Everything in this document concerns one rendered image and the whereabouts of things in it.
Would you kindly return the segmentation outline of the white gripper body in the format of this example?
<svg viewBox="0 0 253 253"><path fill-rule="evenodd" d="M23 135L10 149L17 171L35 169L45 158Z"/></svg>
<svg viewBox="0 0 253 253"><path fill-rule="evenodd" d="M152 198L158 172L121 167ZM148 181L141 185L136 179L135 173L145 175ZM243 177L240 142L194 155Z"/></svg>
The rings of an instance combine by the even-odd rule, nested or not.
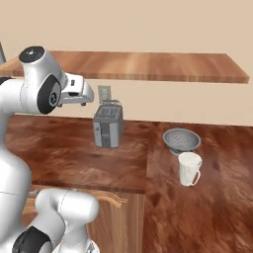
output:
<svg viewBox="0 0 253 253"><path fill-rule="evenodd" d="M80 104L85 106L94 101L94 92L85 80L72 79L62 90L58 107L63 104Z"/></svg>

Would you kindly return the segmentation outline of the grey metal colander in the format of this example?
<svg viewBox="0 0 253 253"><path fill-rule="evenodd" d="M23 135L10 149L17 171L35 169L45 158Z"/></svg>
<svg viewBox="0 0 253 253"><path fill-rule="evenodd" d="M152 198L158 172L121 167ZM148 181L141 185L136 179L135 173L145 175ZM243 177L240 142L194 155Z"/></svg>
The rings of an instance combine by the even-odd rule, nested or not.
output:
<svg viewBox="0 0 253 253"><path fill-rule="evenodd" d="M163 133L162 138L171 153L176 156L183 152L193 152L202 143L195 132L185 128L168 129Z"/></svg>

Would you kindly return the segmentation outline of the white jug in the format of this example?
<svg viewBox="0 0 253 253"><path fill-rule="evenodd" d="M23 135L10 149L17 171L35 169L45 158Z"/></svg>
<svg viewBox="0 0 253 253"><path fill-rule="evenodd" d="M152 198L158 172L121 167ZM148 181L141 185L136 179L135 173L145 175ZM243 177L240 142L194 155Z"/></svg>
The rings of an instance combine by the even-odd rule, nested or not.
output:
<svg viewBox="0 0 253 253"><path fill-rule="evenodd" d="M183 186L195 186L201 177L202 157L195 152L183 152L178 156L179 180Z"/></svg>

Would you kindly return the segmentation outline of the silver toaster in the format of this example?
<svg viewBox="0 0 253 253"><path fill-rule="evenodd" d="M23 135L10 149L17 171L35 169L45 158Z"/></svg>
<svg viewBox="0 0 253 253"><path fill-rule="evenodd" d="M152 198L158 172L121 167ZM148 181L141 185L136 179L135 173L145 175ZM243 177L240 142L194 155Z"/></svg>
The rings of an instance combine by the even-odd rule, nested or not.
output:
<svg viewBox="0 0 253 253"><path fill-rule="evenodd" d="M93 119L95 144L102 148L118 148L123 121L123 106L118 100L103 102Z"/></svg>

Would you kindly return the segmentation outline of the grey appliance edge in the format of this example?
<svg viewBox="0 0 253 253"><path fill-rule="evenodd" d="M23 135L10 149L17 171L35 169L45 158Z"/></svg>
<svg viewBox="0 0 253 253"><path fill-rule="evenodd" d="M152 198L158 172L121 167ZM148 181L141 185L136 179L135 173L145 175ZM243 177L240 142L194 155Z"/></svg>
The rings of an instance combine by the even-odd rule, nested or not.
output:
<svg viewBox="0 0 253 253"><path fill-rule="evenodd" d="M2 43L0 42L0 65L6 62L5 53L2 47Z"/></svg>

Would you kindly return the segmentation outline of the grey wall socket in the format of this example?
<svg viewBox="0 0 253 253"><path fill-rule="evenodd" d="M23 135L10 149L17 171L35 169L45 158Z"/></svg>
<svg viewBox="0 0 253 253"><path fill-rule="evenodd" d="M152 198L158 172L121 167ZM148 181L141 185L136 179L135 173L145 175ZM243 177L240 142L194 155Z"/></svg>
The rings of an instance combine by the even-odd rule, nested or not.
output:
<svg viewBox="0 0 253 253"><path fill-rule="evenodd" d="M111 99L111 87L110 86L98 86L99 101L104 102Z"/></svg>

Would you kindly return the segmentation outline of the wooden wall shelf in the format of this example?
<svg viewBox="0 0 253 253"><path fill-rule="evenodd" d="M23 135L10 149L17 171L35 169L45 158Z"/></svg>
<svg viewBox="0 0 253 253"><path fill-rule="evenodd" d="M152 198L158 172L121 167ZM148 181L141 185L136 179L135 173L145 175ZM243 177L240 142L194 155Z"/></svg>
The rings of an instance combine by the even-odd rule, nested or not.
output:
<svg viewBox="0 0 253 253"><path fill-rule="evenodd" d="M87 79L247 84L249 75L225 53L51 50L65 72Z"/></svg>

